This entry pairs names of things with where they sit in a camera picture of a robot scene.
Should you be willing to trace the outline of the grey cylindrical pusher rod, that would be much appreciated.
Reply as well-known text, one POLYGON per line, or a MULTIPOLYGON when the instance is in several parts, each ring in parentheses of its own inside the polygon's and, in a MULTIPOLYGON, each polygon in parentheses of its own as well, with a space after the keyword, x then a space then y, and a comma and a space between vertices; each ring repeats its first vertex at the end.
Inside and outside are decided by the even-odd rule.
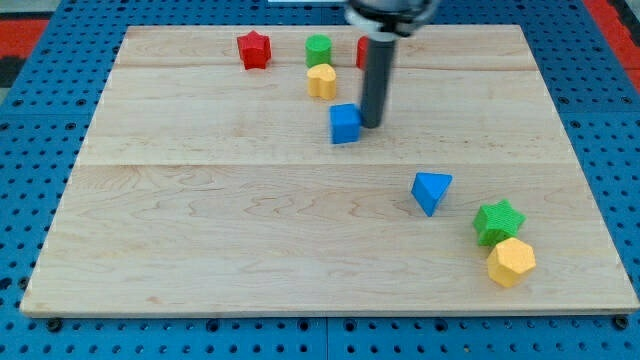
POLYGON ((362 126, 367 129, 382 124, 395 49, 395 40, 368 37, 360 100, 362 126))

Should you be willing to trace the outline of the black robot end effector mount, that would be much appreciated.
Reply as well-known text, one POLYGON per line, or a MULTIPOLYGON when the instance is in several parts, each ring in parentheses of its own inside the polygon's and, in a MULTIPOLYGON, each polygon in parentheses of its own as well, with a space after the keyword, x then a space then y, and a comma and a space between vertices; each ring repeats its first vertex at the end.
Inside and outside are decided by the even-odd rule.
POLYGON ((429 23, 440 0, 348 0, 345 20, 368 34, 411 36, 429 23))

